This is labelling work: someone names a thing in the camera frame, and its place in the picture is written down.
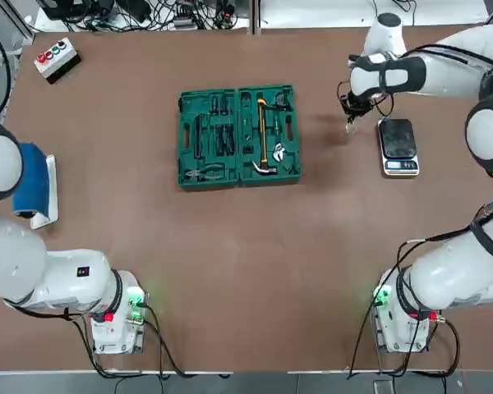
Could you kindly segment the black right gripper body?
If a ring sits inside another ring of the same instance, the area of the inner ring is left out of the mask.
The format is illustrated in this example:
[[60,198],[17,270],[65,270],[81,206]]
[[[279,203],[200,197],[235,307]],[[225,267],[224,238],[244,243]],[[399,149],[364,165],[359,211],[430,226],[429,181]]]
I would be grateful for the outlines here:
[[374,107],[372,100],[358,98],[353,92],[342,94],[339,100],[345,112],[369,112]]

